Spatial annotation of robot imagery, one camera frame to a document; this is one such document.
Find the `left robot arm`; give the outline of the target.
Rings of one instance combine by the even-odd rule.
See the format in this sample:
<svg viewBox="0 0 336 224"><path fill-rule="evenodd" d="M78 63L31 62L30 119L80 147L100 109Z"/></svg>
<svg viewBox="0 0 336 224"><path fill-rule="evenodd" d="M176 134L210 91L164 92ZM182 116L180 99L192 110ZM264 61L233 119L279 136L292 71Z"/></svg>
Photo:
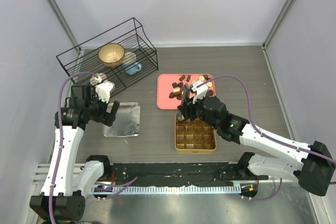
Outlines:
<svg viewBox="0 0 336 224"><path fill-rule="evenodd" d="M55 146L49 171L41 192L31 196L29 206L43 220L79 221L85 210L86 196L98 180L105 182L112 174L106 155L91 155L83 170L74 176L80 141L89 121L111 126L120 103L108 110L115 85L104 81L96 86L73 85L68 106L55 114Z"/></svg>

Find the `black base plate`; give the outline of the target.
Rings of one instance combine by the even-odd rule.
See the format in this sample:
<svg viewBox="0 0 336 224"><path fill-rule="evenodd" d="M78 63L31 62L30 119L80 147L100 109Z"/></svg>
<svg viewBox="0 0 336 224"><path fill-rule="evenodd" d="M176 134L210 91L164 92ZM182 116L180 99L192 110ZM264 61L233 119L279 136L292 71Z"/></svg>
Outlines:
<svg viewBox="0 0 336 224"><path fill-rule="evenodd" d="M137 178L137 187L227 186L235 181L267 180L267 175L239 173L236 163L114 163L98 182L122 185Z"/></svg>

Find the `silver box lid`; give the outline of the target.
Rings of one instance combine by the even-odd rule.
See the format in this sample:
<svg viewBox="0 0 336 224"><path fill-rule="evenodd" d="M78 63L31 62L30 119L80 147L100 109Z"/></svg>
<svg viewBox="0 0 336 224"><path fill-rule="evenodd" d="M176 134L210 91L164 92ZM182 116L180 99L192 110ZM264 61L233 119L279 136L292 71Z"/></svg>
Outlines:
<svg viewBox="0 0 336 224"><path fill-rule="evenodd" d="M134 137L140 133L140 104L121 102L112 126L103 125L104 137Z"/></svg>

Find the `gold bowl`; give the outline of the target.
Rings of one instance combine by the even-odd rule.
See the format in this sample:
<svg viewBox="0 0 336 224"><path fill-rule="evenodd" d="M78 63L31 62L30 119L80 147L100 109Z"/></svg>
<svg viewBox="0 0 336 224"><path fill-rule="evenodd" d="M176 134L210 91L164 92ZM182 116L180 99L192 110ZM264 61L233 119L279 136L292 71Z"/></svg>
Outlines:
<svg viewBox="0 0 336 224"><path fill-rule="evenodd" d="M125 49L117 43L109 43L102 46L98 52L100 61L107 67L118 67L122 65Z"/></svg>

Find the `gold chocolate box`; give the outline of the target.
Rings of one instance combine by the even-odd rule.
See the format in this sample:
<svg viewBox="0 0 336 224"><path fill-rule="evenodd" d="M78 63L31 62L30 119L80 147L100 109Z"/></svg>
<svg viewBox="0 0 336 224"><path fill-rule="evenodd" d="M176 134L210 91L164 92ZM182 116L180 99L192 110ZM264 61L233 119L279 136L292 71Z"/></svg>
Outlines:
<svg viewBox="0 0 336 224"><path fill-rule="evenodd" d="M175 149L181 154L211 154L216 148L216 134L212 126L201 119L186 120L177 113L174 122Z"/></svg>

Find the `blue cup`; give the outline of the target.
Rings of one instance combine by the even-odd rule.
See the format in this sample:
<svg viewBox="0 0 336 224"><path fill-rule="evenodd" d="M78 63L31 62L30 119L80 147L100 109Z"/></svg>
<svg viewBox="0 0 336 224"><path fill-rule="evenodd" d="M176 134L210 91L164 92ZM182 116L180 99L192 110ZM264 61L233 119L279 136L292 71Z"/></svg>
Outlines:
<svg viewBox="0 0 336 224"><path fill-rule="evenodd" d="M142 70L142 65L138 62L131 64L124 64L125 72L129 75L135 75Z"/></svg>

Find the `metal tongs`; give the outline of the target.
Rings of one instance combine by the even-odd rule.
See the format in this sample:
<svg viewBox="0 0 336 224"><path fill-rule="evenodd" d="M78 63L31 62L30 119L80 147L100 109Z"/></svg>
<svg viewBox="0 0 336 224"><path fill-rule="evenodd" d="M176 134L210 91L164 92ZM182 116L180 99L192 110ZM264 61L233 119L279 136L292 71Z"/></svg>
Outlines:
<svg viewBox="0 0 336 224"><path fill-rule="evenodd" d="M184 85L184 88L183 88L183 94L182 94L182 99L181 99L181 104L180 106L182 106L184 104L184 101L186 100L186 98L189 98L190 97L190 85L188 83L186 83ZM178 121L183 121L184 120L184 116L182 114L182 112L180 111L180 109L178 109L178 113L177 113L177 120Z"/></svg>

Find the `pink tray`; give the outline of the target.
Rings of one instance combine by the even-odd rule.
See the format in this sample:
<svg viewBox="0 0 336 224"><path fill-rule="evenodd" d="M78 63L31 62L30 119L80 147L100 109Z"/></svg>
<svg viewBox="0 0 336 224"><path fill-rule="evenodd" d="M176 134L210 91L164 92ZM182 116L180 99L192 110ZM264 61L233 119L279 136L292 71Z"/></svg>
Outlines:
<svg viewBox="0 0 336 224"><path fill-rule="evenodd" d="M191 85L199 79L208 80L213 78L212 75L206 73L165 73L158 77L156 105L161 110L176 110L180 105L182 97L172 96L177 93L177 89L183 89L184 85L188 83Z"/></svg>

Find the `pink cup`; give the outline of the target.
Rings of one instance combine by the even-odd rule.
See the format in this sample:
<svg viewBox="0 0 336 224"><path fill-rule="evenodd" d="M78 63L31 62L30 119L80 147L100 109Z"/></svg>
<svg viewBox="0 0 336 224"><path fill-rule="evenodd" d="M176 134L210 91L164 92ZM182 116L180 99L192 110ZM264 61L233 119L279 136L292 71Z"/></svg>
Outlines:
<svg viewBox="0 0 336 224"><path fill-rule="evenodd" d="M105 80L107 80L107 76L104 73L98 73L96 76L90 78L90 84L92 86L97 86Z"/></svg>

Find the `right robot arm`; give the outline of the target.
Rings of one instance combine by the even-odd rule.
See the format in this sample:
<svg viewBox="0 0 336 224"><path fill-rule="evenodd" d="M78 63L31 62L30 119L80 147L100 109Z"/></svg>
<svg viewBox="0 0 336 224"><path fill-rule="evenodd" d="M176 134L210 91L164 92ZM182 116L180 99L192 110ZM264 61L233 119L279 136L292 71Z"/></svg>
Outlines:
<svg viewBox="0 0 336 224"><path fill-rule="evenodd" d="M244 154L237 166L242 179L254 175L278 177L296 182L314 195L327 194L335 172L335 160L325 144L297 142L264 131L247 119L229 113L217 97L197 101L187 98L177 108L184 119L201 119L222 139L271 155L266 158L254 153Z"/></svg>

